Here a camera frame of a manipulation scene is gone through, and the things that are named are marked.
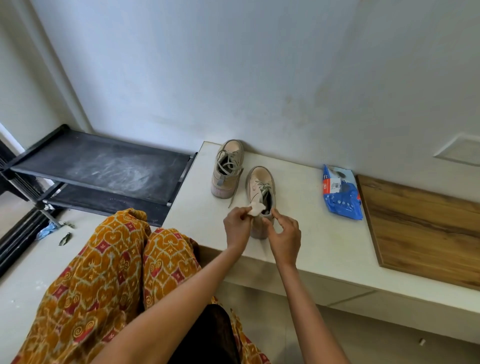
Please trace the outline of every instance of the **tiled floor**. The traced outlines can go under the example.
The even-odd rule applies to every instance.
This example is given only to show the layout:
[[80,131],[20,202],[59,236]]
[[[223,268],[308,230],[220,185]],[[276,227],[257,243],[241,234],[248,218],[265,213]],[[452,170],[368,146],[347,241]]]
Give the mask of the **tiled floor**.
[[[20,348],[47,286],[83,247],[103,216],[69,210],[62,216],[76,229],[63,227],[34,243],[0,279],[0,363],[9,363]],[[68,232],[72,239],[58,246]],[[231,283],[217,297],[240,316],[244,331],[273,363],[302,363],[287,299]],[[402,326],[320,308],[353,364],[478,363],[480,346]],[[420,338],[426,344],[420,346]]]
[[22,200],[11,192],[0,194],[0,237],[10,230],[25,214],[33,208],[33,204]]

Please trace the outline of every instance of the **white wipe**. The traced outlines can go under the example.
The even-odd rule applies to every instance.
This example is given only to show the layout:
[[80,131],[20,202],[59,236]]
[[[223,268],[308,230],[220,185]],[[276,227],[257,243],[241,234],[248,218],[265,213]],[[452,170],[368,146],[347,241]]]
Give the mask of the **white wipe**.
[[260,213],[266,209],[266,206],[264,204],[256,201],[248,205],[248,207],[250,206],[252,207],[252,209],[248,212],[247,215],[254,216],[254,217],[260,215]]

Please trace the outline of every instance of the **shoe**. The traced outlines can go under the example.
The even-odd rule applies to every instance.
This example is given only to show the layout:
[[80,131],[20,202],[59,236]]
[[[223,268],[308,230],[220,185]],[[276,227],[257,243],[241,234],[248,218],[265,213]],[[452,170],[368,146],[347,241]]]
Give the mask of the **shoe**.
[[245,184],[249,203],[259,202],[265,205],[265,210],[253,218],[250,236],[256,239],[266,239],[268,231],[262,218],[273,222],[272,208],[276,207],[275,181],[267,168],[257,166],[250,170]]
[[232,198],[243,172],[243,145],[239,140],[228,140],[219,149],[213,170],[210,190],[218,198]]

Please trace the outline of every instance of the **wall switch plate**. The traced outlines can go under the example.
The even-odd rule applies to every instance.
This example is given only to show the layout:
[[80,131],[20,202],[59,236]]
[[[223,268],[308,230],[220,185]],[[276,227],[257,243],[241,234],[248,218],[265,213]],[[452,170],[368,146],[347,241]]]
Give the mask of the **wall switch plate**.
[[480,136],[459,134],[434,157],[480,167]]

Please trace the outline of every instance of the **wood grain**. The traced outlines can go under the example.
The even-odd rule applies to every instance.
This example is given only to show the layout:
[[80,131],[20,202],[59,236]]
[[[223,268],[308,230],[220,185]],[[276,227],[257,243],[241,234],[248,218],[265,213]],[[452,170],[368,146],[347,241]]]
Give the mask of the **wood grain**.
[[480,204],[357,176],[381,267],[480,290]]

